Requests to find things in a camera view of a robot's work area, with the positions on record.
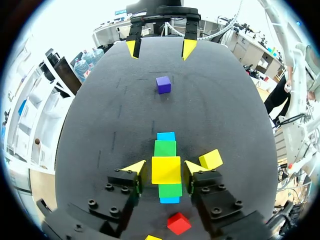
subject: purple cube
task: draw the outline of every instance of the purple cube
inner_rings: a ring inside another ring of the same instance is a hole
[[[165,94],[165,93],[171,92],[171,82],[168,76],[157,77],[156,85],[158,87],[159,94]]]

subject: green block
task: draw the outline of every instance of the green block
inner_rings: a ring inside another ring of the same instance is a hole
[[[159,184],[159,198],[174,198],[182,196],[182,184]]]
[[[154,143],[155,157],[173,157],[177,155],[176,141],[161,141],[156,140]]]

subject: red cube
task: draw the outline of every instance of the red cube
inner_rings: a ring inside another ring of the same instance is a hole
[[[191,224],[185,216],[178,212],[168,219],[167,227],[176,235],[180,235],[191,228]]]

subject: black pants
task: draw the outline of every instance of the black pants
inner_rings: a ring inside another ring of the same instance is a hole
[[[275,123],[279,121],[279,116],[286,115],[290,105],[291,94],[285,91],[286,82],[286,78],[283,75],[279,83],[276,85],[275,89],[270,93],[270,95],[264,102],[266,111],[269,114],[274,108],[279,107],[288,98],[279,115],[273,120]]]

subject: black table surface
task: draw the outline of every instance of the black table surface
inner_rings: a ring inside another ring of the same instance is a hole
[[[198,41],[186,61],[181,37],[142,39],[139,59],[125,42],[113,46],[78,91],[61,132],[55,172],[59,208],[84,210],[107,182],[107,173],[147,161],[148,182],[121,239],[209,239],[183,188],[179,204],[161,204],[151,184],[157,133],[175,132],[177,156],[218,149],[217,170],[243,212],[272,215],[277,189],[276,146],[267,111],[241,63],[223,45]],[[168,76],[171,92],[159,95],[156,78]],[[192,227],[177,236],[167,229],[181,212]]]

